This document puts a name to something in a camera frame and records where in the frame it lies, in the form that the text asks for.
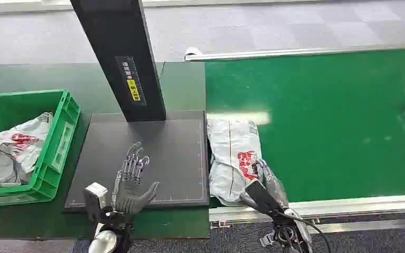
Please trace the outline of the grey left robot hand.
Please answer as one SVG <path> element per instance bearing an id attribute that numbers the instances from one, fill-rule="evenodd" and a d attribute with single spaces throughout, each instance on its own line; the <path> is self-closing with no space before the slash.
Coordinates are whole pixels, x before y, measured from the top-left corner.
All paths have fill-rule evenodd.
<path id="1" fill-rule="evenodd" d="M 134 143 L 127 151 L 120 170 L 117 172 L 112 194 L 114 211 L 134 216 L 148 205 L 157 194 L 160 182 L 155 181 L 144 193 L 140 193 L 142 173 L 150 163 L 150 157 L 142 156 L 142 143 Z"/>

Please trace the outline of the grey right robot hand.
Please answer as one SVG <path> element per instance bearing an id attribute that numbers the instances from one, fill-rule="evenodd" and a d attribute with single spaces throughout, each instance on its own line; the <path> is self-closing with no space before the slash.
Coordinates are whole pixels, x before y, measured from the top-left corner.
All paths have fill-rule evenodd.
<path id="1" fill-rule="evenodd" d="M 262 173 L 263 180 L 253 179 L 246 183 L 240 201 L 266 215 L 283 213 L 289 207 L 285 189 L 265 160 L 259 159 L 254 166 Z"/>

